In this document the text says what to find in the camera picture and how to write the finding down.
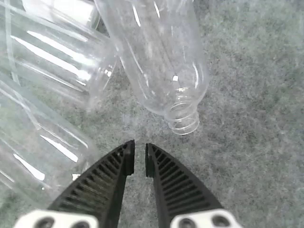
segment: screw hole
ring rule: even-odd
[[[196,225],[191,219],[184,218],[179,222],[179,228],[196,228]]]
[[[46,217],[41,219],[35,226],[35,228],[52,228],[55,220],[52,217]]]
[[[90,228],[87,222],[78,222],[72,228]]]
[[[229,227],[230,222],[223,216],[214,216],[212,222],[216,227]]]

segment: clear plastic bottle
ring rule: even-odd
[[[95,0],[139,102],[176,134],[200,123],[209,73],[192,0]]]
[[[54,24],[22,10],[20,0],[7,2],[0,0],[0,71],[94,109],[118,59],[111,40],[58,10],[52,10]],[[41,2],[36,12],[47,9]]]
[[[47,207],[101,155],[85,135],[0,74],[0,181]]]

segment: bottle neck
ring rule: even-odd
[[[179,135],[195,131],[200,124],[197,106],[190,101],[179,101],[167,106],[164,117],[172,131]]]

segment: plastic bottle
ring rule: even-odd
[[[111,40],[53,9],[54,24],[0,0],[0,68],[91,110],[102,99],[117,54]],[[36,12],[49,9],[41,2]]]
[[[0,181],[46,208],[101,155],[85,135],[0,74]]]
[[[139,102],[195,131],[209,73],[192,0],[95,0]]]

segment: gray carpet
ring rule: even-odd
[[[135,174],[127,180],[120,228],[157,227],[152,181],[144,172],[146,142],[184,163],[244,227],[304,227],[304,2],[195,4],[213,76],[199,104],[196,132],[174,135],[162,117],[141,107],[121,66],[104,102],[88,116],[32,90],[103,153],[136,140]],[[0,186],[1,228],[30,209]]]

